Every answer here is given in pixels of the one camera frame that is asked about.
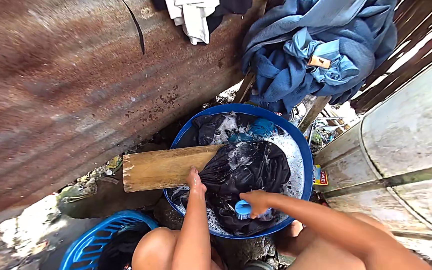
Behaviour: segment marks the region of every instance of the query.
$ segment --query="person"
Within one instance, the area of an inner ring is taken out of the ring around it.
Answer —
[[[181,230],[156,228],[136,246],[132,268],[137,270],[225,270],[211,248],[206,214],[206,187],[198,170],[187,177],[189,200]],[[375,219],[359,213],[343,213],[313,202],[262,190],[241,193],[251,205],[251,218],[268,208],[278,209],[299,223],[277,237],[279,253],[295,257],[289,270],[430,270]],[[245,270],[270,270],[264,262]]]

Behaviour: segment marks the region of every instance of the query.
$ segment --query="plastic container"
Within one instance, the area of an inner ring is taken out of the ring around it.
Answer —
[[[249,114],[249,115],[265,118],[269,121],[272,121],[274,124],[281,127],[291,135],[293,140],[297,143],[299,150],[301,151],[301,156],[303,158],[304,183],[303,183],[303,193],[301,199],[309,200],[311,196],[311,192],[313,190],[313,157],[311,156],[311,151],[309,149],[308,142],[304,138],[301,131],[297,129],[293,124],[291,124],[289,121],[285,120],[284,118],[280,117],[279,115],[271,111],[268,111],[267,109],[261,107],[255,107],[249,104],[224,104],[224,105],[207,108],[201,111],[200,113],[194,115],[191,119],[189,119],[189,121],[183,126],[183,128],[181,128],[180,132],[177,134],[176,138],[173,141],[173,144],[171,145],[171,148],[172,149],[176,148],[178,142],[181,140],[185,132],[193,125],[191,121],[196,117],[201,115],[215,115],[215,114],[224,114],[230,112],[235,112],[239,114]],[[168,200],[169,204],[181,215],[183,215],[183,213],[177,209],[174,203],[171,200],[169,200],[167,189],[164,190],[164,195]],[[276,224],[273,227],[268,228],[267,230],[261,231],[251,236],[226,235],[211,230],[209,232],[215,236],[231,238],[231,239],[256,238],[256,237],[266,236],[274,232],[277,232],[283,229],[284,227],[288,226],[289,224],[291,224],[293,220],[294,220],[293,218],[288,217],[281,223]]]
[[[113,214],[92,229],[81,235],[64,254],[59,270],[95,270],[103,248],[123,226],[135,222],[146,223],[151,230],[159,227],[158,223],[147,215],[124,210]]]

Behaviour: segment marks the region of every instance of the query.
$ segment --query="blue towel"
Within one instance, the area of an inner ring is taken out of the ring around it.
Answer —
[[[349,100],[393,52],[396,0],[286,0],[253,23],[243,45],[242,69],[256,74],[250,100],[289,112],[306,95]],[[329,69],[308,66],[312,55]]]

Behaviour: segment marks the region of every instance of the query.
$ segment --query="black garment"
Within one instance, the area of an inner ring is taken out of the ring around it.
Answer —
[[[223,123],[225,117],[223,114],[216,116],[201,115],[194,118],[191,123],[199,129],[198,143],[199,145],[210,145],[215,136],[215,131]]]
[[[236,236],[254,235],[275,222],[257,218],[238,219],[234,207],[240,200],[239,194],[258,189],[281,193],[290,175],[284,152],[267,141],[226,144],[199,173],[207,187],[207,206],[213,210],[221,226]],[[186,205],[187,192],[170,192],[170,198]]]
[[[144,222],[123,227],[113,235],[99,257],[98,270],[123,270],[131,266],[135,248],[143,236],[151,231]]]
[[[225,14],[246,14],[252,5],[253,0],[219,0],[219,6],[216,7],[211,16],[221,16]]]
[[[166,0],[152,0],[154,8],[158,11],[167,10]],[[213,14],[206,17],[209,34],[219,27],[225,14],[246,14],[253,5],[253,0],[219,0]]]

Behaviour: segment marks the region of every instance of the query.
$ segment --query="knee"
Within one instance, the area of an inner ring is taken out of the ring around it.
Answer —
[[[363,213],[358,213],[358,212],[349,212],[347,213],[349,216],[356,218],[362,222],[365,222],[373,227],[376,227],[380,230],[382,230],[383,232],[393,236],[393,234],[381,223],[379,222],[377,219],[370,217],[366,214]]]
[[[176,245],[179,231],[170,230],[166,227],[159,227],[141,238],[138,245],[136,246],[136,252],[138,253],[151,253],[154,251],[161,251],[169,249]]]

